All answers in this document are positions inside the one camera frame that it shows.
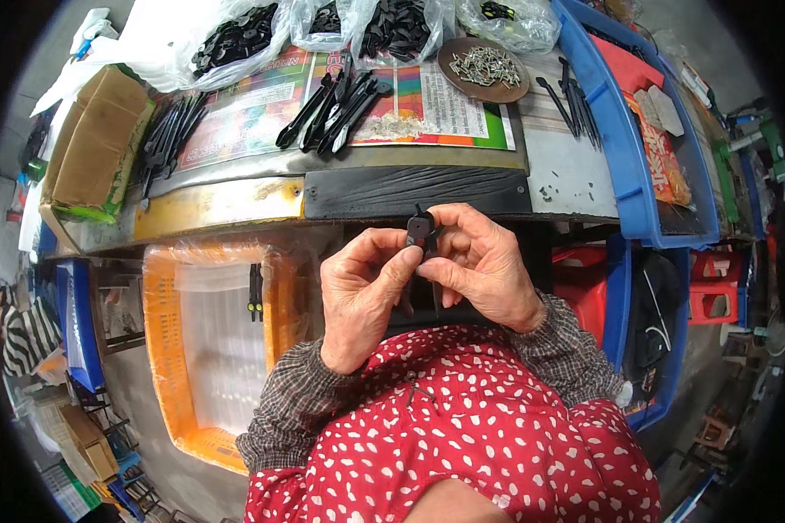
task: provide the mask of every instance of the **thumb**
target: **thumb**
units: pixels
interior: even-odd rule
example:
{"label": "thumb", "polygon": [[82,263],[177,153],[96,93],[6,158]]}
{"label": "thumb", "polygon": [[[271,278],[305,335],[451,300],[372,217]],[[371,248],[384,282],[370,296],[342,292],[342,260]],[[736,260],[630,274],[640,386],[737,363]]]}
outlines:
{"label": "thumb", "polygon": [[459,292],[471,295],[481,275],[447,258],[430,258],[416,269],[416,274]]}
{"label": "thumb", "polygon": [[384,303],[390,302],[401,294],[401,289],[413,277],[413,271],[422,261],[423,251],[418,245],[406,247],[390,258],[381,267],[381,273],[369,286],[372,293]]}

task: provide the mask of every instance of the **concrete floor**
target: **concrete floor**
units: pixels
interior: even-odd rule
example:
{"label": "concrete floor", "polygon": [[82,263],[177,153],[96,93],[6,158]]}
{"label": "concrete floor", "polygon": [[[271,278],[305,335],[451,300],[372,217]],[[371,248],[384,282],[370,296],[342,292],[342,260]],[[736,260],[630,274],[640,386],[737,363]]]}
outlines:
{"label": "concrete floor", "polygon": [[[92,7],[111,7],[110,19],[121,29],[133,0],[73,0],[53,18],[47,34],[28,61],[26,73],[9,95],[7,114],[0,129],[0,173],[14,177],[17,154],[30,130],[28,115],[38,98],[52,85],[68,57],[75,28]],[[644,0],[638,22],[656,34],[660,47],[679,42],[691,63],[716,90],[719,107],[732,110],[761,95],[761,88],[742,52],[706,0]],[[686,343],[684,371],[677,400],[659,424],[638,435],[649,460],[670,445],[688,448],[700,426],[700,413],[712,402],[726,371],[721,365],[717,329],[691,328]],[[116,410],[131,420],[140,441],[143,466],[168,506],[179,508],[204,522],[221,518],[241,520],[247,480],[183,454],[172,445],[163,424],[145,347],[115,354],[105,360],[105,377]]]}

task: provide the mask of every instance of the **fingernail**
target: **fingernail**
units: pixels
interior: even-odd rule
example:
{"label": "fingernail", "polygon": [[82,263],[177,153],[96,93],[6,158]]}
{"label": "fingernail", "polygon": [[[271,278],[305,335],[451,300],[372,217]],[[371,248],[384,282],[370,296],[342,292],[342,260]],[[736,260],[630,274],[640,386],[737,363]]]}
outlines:
{"label": "fingernail", "polygon": [[416,265],[422,261],[422,249],[418,245],[411,245],[404,249],[403,257],[407,265]]}

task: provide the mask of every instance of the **checkered sleeve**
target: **checkered sleeve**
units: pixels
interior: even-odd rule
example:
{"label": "checkered sleeve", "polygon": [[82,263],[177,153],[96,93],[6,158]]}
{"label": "checkered sleeve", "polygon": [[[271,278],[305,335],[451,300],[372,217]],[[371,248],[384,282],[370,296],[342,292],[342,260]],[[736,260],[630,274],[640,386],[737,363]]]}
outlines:
{"label": "checkered sleeve", "polygon": [[337,374],[320,358],[322,338],[298,343],[277,361],[264,383],[248,432],[236,438],[250,474],[305,466],[325,424],[348,402],[361,369]]}
{"label": "checkered sleeve", "polygon": [[614,400],[623,379],[607,356],[596,349],[596,338],[578,326],[578,319],[561,298],[538,293],[546,319],[527,334],[506,329],[521,361],[561,398],[567,408],[594,399]]}

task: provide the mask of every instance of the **hand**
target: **hand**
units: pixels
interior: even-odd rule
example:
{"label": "hand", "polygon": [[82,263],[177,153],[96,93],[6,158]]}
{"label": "hand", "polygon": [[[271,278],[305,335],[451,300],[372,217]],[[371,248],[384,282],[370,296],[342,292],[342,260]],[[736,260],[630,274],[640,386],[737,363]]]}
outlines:
{"label": "hand", "polygon": [[393,306],[422,261],[422,249],[404,248],[406,241],[403,229],[368,228],[320,267],[320,354],[332,371],[352,374],[378,347]]}
{"label": "hand", "polygon": [[483,316],[515,332],[530,332],[544,321],[541,299],[523,266],[512,231],[492,222],[468,204],[430,207],[441,258],[419,265],[416,274],[444,287],[442,305],[464,296]]}

